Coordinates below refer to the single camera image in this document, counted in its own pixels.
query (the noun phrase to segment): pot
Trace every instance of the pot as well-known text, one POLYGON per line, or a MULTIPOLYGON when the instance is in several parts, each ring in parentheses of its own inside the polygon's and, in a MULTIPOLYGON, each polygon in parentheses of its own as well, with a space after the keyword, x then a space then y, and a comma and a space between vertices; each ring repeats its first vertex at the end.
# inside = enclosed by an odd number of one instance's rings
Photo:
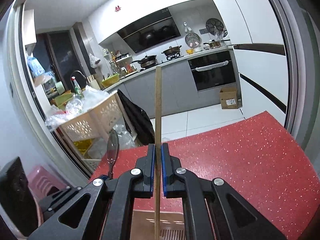
POLYGON ((143 65, 143 64, 145 64, 145 63, 147 63, 147 62, 149 62, 149 61, 152 61, 152 60, 156 60, 156 55, 153 55, 153 56, 145 56, 143 59, 141 59, 141 60, 135 60, 135 61, 133 61, 132 63, 134 63, 134 62, 138 62, 140 65, 143 65))
POLYGON ((164 52, 162 52, 161 54, 165 54, 166 56, 170 56, 170 55, 172 55, 172 54, 174 54, 174 53, 178 53, 178 52, 180 52, 180 48, 181 48, 182 46, 180 45, 180 46, 177 46, 177 47, 169 47, 169 49, 166 49, 164 52))
POLYGON ((138 62, 141 68, 149 68, 153 67, 157 63, 156 57, 156 55, 145 56, 142 60, 135 60, 132 63, 138 62))
POLYGON ((209 42, 205 42, 204 45, 208 44, 210 49, 215 49, 215 48, 219 48, 221 46, 219 41, 209 41, 209 42))

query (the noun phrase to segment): gray lower cabinet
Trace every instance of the gray lower cabinet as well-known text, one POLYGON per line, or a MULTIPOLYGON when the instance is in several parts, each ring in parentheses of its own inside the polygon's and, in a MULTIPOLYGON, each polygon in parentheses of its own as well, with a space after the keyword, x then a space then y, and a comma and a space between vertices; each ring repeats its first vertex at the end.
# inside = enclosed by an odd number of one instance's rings
POLYGON ((150 119, 155 117, 155 80, 153 70, 124 82, 131 101, 146 111, 150 119))
POLYGON ((120 84, 120 85, 118 85, 118 86, 116 86, 115 88, 111 89, 111 91, 109 91, 109 93, 111 93, 111 92, 114 91, 114 90, 121 90, 121 92, 122 92, 127 98, 129 98, 129 99, 131 100, 131 97, 130 97, 129 93, 127 92, 127 89, 126 89, 126 87, 125 87, 125 85, 124 85, 123 83, 120 84))
MULTIPOLYGON (((132 78, 124 86, 133 103, 155 117, 156 71, 132 78)), ((162 116, 186 112, 220 103, 221 87, 198 92, 187 60, 162 67, 162 116)))
POLYGON ((198 108, 199 96, 195 81, 187 60, 172 63, 162 70, 163 86, 171 88, 170 94, 175 97, 177 109, 175 113, 181 113, 198 108))

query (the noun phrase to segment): black bag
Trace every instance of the black bag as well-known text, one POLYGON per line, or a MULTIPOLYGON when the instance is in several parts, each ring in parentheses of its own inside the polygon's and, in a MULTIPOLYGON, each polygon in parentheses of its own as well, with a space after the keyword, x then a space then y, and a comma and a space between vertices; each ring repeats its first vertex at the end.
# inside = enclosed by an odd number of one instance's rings
MULTIPOLYGON (((148 145, 149 143, 154 144, 155 132, 147 113, 142 108, 132 103, 120 90, 118 90, 118 95, 134 129, 137 132, 139 141, 143 145, 148 145)), ((125 127, 127 131, 131 132, 127 122, 125 122, 125 127)))
POLYGON ((38 228, 36 203, 19 157, 0 171, 0 204, 24 236, 38 228))

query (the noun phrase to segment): silver screw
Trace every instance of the silver screw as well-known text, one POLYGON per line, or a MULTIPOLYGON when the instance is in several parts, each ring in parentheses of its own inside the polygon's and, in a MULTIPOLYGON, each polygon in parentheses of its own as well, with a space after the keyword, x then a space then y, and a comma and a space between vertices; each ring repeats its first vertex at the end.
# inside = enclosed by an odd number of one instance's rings
POLYGON ((95 179, 95 180, 93 181, 93 185, 95 185, 96 187, 101 186, 102 183, 103 183, 103 180, 102 180, 102 179, 95 179))
POLYGON ((132 175, 139 175, 141 173, 141 170, 140 169, 132 169, 131 170, 131 174, 132 175))
POLYGON ((216 179, 214 179, 213 183, 214 183, 215 185, 217 185, 217 186, 221 186, 221 185, 224 184, 224 181, 223 181, 223 179, 216 178, 216 179))
POLYGON ((177 169, 176 169, 176 172, 177 172, 178 174, 185 174, 185 173, 187 172, 187 170, 186 170, 185 168, 177 168, 177 169))

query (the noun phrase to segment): red table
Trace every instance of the red table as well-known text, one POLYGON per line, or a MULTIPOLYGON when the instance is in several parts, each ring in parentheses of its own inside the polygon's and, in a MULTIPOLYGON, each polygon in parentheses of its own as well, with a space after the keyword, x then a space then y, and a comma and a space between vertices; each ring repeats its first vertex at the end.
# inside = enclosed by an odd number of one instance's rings
MULTIPOLYGON (((267 112, 216 130, 170 141, 170 155, 198 177, 220 177, 296 240, 320 205, 320 183, 309 159, 267 112)), ((114 177, 134 168, 147 146, 119 152, 114 177)), ((108 173, 104 157, 92 179, 108 173)), ((154 210, 154 199, 137 199, 135 209, 154 210)), ((182 212, 180 199, 161 198, 161 211, 182 212)))

